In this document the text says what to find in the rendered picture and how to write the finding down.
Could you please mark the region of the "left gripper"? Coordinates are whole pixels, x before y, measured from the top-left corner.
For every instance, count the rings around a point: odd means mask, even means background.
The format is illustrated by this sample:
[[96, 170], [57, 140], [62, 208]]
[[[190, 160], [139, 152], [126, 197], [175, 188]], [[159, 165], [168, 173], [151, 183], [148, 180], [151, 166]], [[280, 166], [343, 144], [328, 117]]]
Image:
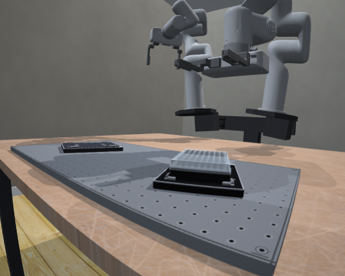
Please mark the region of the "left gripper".
[[175, 59], [174, 66], [187, 71], [201, 72], [211, 78], [259, 75], [269, 73], [269, 56], [263, 51], [236, 54], [230, 49], [225, 49], [219, 57], [199, 59], [198, 66], [182, 59]]

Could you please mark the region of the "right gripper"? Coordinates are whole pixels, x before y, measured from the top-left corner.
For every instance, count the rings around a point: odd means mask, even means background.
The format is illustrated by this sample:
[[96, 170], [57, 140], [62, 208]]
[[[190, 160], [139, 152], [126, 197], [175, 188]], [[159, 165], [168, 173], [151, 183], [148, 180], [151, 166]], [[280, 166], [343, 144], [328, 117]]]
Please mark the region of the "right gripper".
[[182, 50], [179, 47], [183, 43], [183, 35], [182, 33], [175, 36], [173, 39], [167, 39], [162, 34], [162, 28], [154, 27], [150, 32], [150, 44], [148, 46], [148, 53], [147, 53], [147, 65], [150, 65], [150, 48], [154, 49], [154, 45], [166, 45], [170, 46], [173, 49], [177, 49], [178, 58], [181, 58]]

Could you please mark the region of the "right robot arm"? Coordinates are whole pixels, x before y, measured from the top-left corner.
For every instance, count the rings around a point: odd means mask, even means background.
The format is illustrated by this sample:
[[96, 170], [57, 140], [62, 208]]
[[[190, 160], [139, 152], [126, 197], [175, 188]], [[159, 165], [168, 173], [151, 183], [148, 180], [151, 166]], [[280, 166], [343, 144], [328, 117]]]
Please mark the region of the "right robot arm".
[[[180, 33], [183, 34], [186, 55], [183, 60], [197, 66], [199, 59], [213, 58], [211, 46], [209, 44], [199, 44], [193, 38], [204, 36], [208, 32], [206, 11], [204, 9], [193, 10], [185, 0], [176, 1], [172, 6], [172, 10], [176, 15], [162, 28], [162, 34], [167, 39], [173, 39]], [[184, 70], [184, 73], [187, 108], [207, 109], [204, 105], [201, 76], [194, 70]]]

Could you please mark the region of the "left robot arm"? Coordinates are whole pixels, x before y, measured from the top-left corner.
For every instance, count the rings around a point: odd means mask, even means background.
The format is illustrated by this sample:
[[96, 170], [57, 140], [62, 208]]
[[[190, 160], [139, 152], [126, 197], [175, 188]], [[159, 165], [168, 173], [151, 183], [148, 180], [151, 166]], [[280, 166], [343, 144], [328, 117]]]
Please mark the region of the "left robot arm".
[[[271, 9], [271, 18], [264, 16]], [[258, 51], [253, 46], [277, 37], [299, 40], [272, 41], [267, 47], [269, 73], [262, 108], [284, 113], [289, 72], [285, 63], [306, 63], [311, 43], [311, 18], [306, 12], [292, 12], [292, 0], [245, 0], [241, 6], [228, 9], [224, 15], [224, 50], [234, 53]]]

